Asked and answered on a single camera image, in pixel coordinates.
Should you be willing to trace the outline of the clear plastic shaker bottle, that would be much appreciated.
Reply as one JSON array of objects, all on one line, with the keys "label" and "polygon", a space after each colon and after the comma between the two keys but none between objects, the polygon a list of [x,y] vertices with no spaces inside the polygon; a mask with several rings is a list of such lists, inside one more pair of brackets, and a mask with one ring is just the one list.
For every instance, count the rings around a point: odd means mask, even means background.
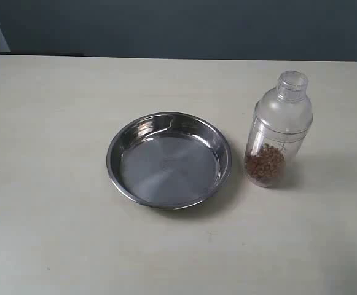
[{"label": "clear plastic shaker bottle", "polygon": [[304,73],[285,71],[256,103],[243,158],[246,175],[255,185],[279,185],[299,152],[313,122],[307,86]]}]

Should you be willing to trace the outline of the round stainless steel pan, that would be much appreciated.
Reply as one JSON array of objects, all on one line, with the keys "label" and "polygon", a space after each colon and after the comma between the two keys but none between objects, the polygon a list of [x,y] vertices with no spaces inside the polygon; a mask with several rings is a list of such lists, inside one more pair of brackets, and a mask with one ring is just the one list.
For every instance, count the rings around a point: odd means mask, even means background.
[{"label": "round stainless steel pan", "polygon": [[106,168],[116,189],[131,201],[181,210],[204,202],[224,185],[232,154],[225,136],[204,119],[158,112],[117,132]]}]

